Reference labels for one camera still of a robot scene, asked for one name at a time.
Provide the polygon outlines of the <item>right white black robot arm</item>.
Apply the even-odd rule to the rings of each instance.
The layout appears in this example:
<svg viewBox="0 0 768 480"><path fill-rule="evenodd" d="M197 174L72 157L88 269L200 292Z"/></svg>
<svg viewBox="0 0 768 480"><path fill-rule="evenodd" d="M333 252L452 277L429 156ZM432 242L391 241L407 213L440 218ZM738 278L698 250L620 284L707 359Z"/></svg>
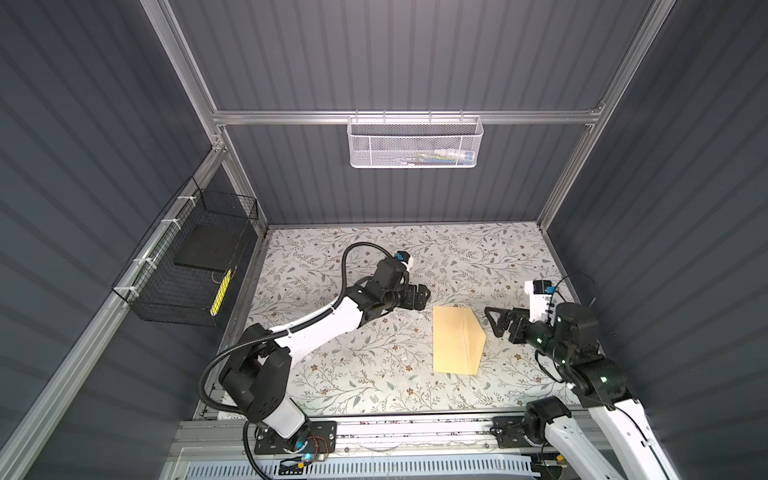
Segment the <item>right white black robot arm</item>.
<svg viewBox="0 0 768 480"><path fill-rule="evenodd" d="M598 322L581 304L562 302L554 315L537 320L530 309L487 307L496 336L526 344L552 361L561 382L608 440L620 465L614 467L586 436L572 411L557 397L531 401L520 420L496 417L490 433L501 448L523 437L539 449L555 448L582 479L676 479L678 473L661 447L623 371L601 353Z"/></svg>

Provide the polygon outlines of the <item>tan kraft envelope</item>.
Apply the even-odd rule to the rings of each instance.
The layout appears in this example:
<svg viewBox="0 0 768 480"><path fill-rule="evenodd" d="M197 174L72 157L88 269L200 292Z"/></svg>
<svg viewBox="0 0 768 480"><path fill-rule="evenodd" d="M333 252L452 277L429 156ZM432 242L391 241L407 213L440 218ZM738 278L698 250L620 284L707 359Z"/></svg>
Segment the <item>tan kraft envelope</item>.
<svg viewBox="0 0 768 480"><path fill-rule="evenodd" d="M433 370L478 374L487 336L470 308L433 307Z"/></svg>

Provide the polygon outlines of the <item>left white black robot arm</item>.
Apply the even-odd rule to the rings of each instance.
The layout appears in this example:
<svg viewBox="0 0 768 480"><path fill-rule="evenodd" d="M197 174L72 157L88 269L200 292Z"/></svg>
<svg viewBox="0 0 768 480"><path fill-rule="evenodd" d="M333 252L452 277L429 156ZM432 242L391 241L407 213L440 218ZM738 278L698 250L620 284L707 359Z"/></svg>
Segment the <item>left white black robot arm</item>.
<svg viewBox="0 0 768 480"><path fill-rule="evenodd" d="M288 397L292 368L331 340L396 309L424 310L431 292L423 284L409 282L411 264L410 255L398 251L379 261L373 275L347 286L335 303L280 327L280 338L232 353L219 373L219 383L237 412L268 427L287 449L303 449L311 422Z"/></svg>

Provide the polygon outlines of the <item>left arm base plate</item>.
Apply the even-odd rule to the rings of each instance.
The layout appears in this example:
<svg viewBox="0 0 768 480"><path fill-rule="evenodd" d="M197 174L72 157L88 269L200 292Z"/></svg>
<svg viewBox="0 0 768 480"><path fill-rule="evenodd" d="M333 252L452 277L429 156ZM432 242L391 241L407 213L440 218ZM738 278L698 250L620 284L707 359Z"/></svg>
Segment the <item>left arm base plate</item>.
<svg viewBox="0 0 768 480"><path fill-rule="evenodd" d="M301 437L286 440L274 429L258 427L253 452L257 455L303 455L333 453L336 448L338 423L310 421Z"/></svg>

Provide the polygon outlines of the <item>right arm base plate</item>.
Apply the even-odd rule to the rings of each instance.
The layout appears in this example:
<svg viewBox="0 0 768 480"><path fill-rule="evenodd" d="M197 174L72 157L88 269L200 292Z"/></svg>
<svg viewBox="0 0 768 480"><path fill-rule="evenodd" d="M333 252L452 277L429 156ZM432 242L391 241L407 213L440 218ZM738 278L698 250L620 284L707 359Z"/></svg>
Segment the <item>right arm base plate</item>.
<svg viewBox="0 0 768 480"><path fill-rule="evenodd" d="M552 439L557 436L556 431L576 426L572 417L549 417L528 411L522 417L494 417L490 433L500 448L544 447L554 446Z"/></svg>

